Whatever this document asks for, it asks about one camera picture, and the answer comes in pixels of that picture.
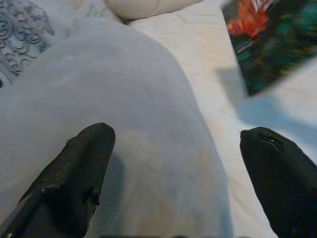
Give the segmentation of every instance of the gray fabric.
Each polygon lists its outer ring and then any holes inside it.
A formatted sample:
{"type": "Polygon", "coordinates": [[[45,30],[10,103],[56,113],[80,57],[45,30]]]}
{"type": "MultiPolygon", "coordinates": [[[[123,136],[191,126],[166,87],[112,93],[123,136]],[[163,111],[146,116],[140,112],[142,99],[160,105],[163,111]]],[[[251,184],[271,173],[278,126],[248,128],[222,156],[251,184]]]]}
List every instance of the gray fabric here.
{"type": "Polygon", "coordinates": [[[0,222],[66,141],[116,132],[87,237],[232,237],[226,178],[189,83],[163,46],[81,19],[0,93],[0,222]]]}

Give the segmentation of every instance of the patterned fabric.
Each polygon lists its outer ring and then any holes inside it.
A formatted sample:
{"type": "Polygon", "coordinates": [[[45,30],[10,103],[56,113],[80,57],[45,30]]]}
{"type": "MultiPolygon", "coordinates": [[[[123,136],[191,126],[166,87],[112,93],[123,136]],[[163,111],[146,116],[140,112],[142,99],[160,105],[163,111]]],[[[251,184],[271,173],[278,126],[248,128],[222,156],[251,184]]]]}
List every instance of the patterned fabric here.
{"type": "Polygon", "coordinates": [[[43,52],[54,35],[46,12],[28,0],[0,0],[0,87],[43,52]]]}

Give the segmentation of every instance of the bed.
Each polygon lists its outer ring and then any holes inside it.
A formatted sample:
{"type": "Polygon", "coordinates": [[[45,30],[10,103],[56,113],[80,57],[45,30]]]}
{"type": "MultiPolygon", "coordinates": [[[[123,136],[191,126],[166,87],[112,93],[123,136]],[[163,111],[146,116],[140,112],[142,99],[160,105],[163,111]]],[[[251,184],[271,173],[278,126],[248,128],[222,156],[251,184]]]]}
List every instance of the bed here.
{"type": "MultiPolygon", "coordinates": [[[[44,2],[46,1],[34,2],[45,7],[44,2]]],[[[139,117],[135,117],[133,123],[128,119],[120,120],[120,113],[123,113],[123,109],[118,111],[113,107],[111,110],[101,110],[96,113],[100,110],[99,107],[103,106],[103,101],[111,101],[112,98],[84,96],[85,87],[89,87],[87,92],[98,92],[100,95],[105,93],[98,89],[98,85],[92,86],[96,83],[103,85],[101,75],[104,75],[105,71],[100,62],[104,62],[108,64],[109,71],[112,68],[130,65],[131,67],[128,69],[136,76],[143,78],[150,75],[151,82],[161,90],[157,92],[157,95],[153,93],[152,97],[159,98],[159,94],[166,93],[166,100],[161,99],[160,103],[165,105],[171,113],[171,118],[181,121],[181,125],[192,125],[194,128],[194,131],[185,130],[184,134],[179,134],[179,136],[187,138],[189,135],[195,134],[196,130],[201,137],[194,137],[196,140],[192,149],[199,150],[200,144],[213,144],[214,141],[215,146],[209,145],[211,148],[208,147],[206,153],[212,158],[219,157],[220,160],[206,161],[206,156],[202,155],[200,159],[192,162],[191,159],[195,156],[187,158],[180,152],[184,148],[177,147],[175,150],[178,151],[177,155],[171,149],[167,150],[165,157],[174,156],[176,158],[179,156],[187,159],[182,160],[181,163],[177,159],[167,160],[164,163],[154,162],[150,158],[151,156],[155,158],[158,151],[152,148],[147,140],[155,140],[147,138],[147,134],[140,134],[137,130],[130,130],[128,134],[125,132],[125,137],[119,139],[117,153],[125,157],[132,155],[132,158],[136,159],[136,162],[123,159],[123,165],[128,170],[125,172],[127,174],[123,178],[123,183],[128,185],[124,187],[123,191],[118,191],[114,186],[115,180],[106,180],[106,186],[112,189],[108,192],[112,192],[113,196],[105,197],[106,205],[99,212],[97,211],[87,237],[126,233],[127,235],[160,235],[163,237],[178,234],[190,237],[213,237],[219,234],[222,234],[223,237],[277,237],[269,226],[243,164],[239,149],[240,131],[256,126],[269,127],[295,141],[317,163],[315,143],[317,141],[317,88],[314,78],[317,73],[317,60],[311,60],[275,87],[254,97],[247,97],[219,8],[221,3],[220,0],[204,0],[171,13],[127,21],[128,26],[123,26],[118,17],[112,13],[110,18],[104,20],[82,18],[85,15],[84,10],[79,11],[79,15],[78,11],[74,11],[74,9],[65,10],[65,20],[57,19],[53,25],[63,25],[65,27],[63,30],[67,33],[58,32],[58,40],[53,43],[54,46],[39,56],[41,60],[34,60],[12,86],[4,87],[0,95],[1,110],[4,112],[0,120],[2,125],[5,125],[1,129],[1,156],[4,159],[1,162],[0,196],[3,203],[1,204],[0,222],[14,207],[18,197],[27,189],[28,184],[58,153],[63,143],[84,126],[105,119],[107,118],[105,115],[115,112],[118,113],[118,117],[110,116],[108,120],[110,124],[112,123],[118,128],[117,133],[123,133],[130,127],[140,127],[143,130],[147,128],[148,131],[152,131],[151,133],[159,131],[159,128],[153,128],[152,124],[147,127],[146,120],[142,121],[139,117]],[[147,45],[144,35],[154,39],[156,43],[153,43],[153,46],[147,45]],[[135,39],[139,39],[144,46],[141,47],[140,43],[127,44],[129,40],[134,42],[135,39]],[[140,62],[143,65],[137,65],[137,60],[133,60],[135,57],[133,55],[128,59],[118,57],[116,62],[119,61],[119,63],[112,65],[111,59],[104,58],[103,54],[111,56],[120,54],[118,53],[121,52],[118,50],[120,44],[127,45],[122,47],[122,52],[131,54],[133,52],[137,55],[136,52],[140,51],[150,59],[149,62],[140,54],[139,57],[142,58],[140,62]],[[109,49],[100,50],[98,53],[98,49],[105,46],[109,49]],[[146,54],[147,51],[155,52],[154,56],[146,54]],[[157,72],[160,70],[164,72],[163,68],[167,64],[172,65],[175,70],[169,69],[165,73],[158,74],[157,72]],[[77,65],[81,65],[82,69],[77,69],[77,65]],[[156,71],[151,71],[150,67],[155,68],[156,71]],[[135,71],[136,69],[148,72],[148,74],[138,73],[135,71]],[[45,75],[51,75],[52,79],[42,80],[46,78],[45,75]],[[184,78],[187,82],[180,83],[176,80],[177,78],[184,78]],[[191,119],[182,120],[180,114],[174,115],[175,108],[180,108],[179,113],[186,115],[184,118],[190,115],[191,119]],[[133,138],[139,138],[136,141],[142,144],[143,148],[150,149],[141,153],[138,151],[140,148],[134,147],[133,143],[130,144],[133,138]],[[122,144],[129,145],[128,149],[122,148],[122,144]],[[217,170],[221,171],[222,167],[224,167],[225,178],[222,178],[222,175],[215,178],[213,173],[215,174],[217,170]],[[166,178],[156,181],[157,176],[166,178]],[[176,187],[181,187],[180,194],[185,195],[185,198],[173,197],[175,194],[172,191],[176,187]],[[139,194],[146,189],[152,192],[152,196],[150,196],[152,201],[140,197],[139,194]],[[222,195],[217,197],[214,193],[215,189],[219,189],[219,194],[222,195]],[[169,199],[173,201],[172,205],[167,202],[169,199]],[[218,211],[215,205],[209,207],[208,199],[212,201],[211,203],[221,207],[227,206],[228,213],[218,211]],[[170,213],[173,206],[176,207],[177,215],[170,213]],[[222,222],[221,225],[217,222],[210,222],[211,214],[205,213],[204,208],[219,212],[217,215],[219,217],[228,215],[230,218],[223,217],[225,222],[222,222]],[[223,227],[217,230],[215,229],[217,224],[223,227]]],[[[57,14],[56,9],[58,10],[59,6],[54,6],[51,11],[55,12],[55,15],[57,14]]],[[[122,77],[122,82],[126,82],[125,80],[129,77],[129,73],[122,73],[120,70],[112,75],[122,77]]],[[[129,92],[127,101],[138,100],[143,108],[147,108],[147,103],[135,96],[136,93],[142,93],[139,91],[137,83],[141,84],[136,80],[135,84],[128,84],[121,91],[118,89],[117,93],[123,93],[126,90],[129,92]]],[[[156,92],[152,85],[145,86],[144,90],[147,96],[151,92],[156,92]]],[[[108,89],[106,92],[115,98],[115,94],[112,94],[114,92],[108,89]]],[[[124,101],[121,101],[119,97],[116,98],[116,101],[117,106],[126,107],[127,112],[138,112],[141,115],[144,113],[145,109],[138,111],[137,108],[134,108],[134,104],[125,106],[124,101]]],[[[153,113],[157,113],[155,114],[157,117],[158,115],[168,117],[168,114],[155,108],[160,107],[154,103],[151,105],[151,110],[154,110],[153,113]]],[[[130,116],[129,113],[123,115],[126,118],[130,116]]],[[[172,119],[170,121],[168,119],[166,121],[158,120],[158,124],[162,127],[165,123],[178,128],[172,119]]],[[[162,133],[158,138],[165,136],[169,138],[171,135],[162,133]]],[[[167,146],[159,141],[155,142],[161,148],[167,146]]],[[[117,174],[124,173],[119,162],[113,162],[111,168],[117,174]]],[[[111,171],[108,171],[107,174],[106,178],[114,176],[111,171]]]]}

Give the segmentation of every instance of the colorful picture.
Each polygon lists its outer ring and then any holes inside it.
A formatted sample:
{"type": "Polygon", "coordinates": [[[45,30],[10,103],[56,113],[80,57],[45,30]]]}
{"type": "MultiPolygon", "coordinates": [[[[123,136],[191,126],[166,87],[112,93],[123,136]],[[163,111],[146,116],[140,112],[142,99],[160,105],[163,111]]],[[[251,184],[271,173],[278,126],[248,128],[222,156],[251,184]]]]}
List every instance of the colorful picture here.
{"type": "Polygon", "coordinates": [[[249,95],[317,55],[317,0],[233,0],[222,12],[249,95]]]}

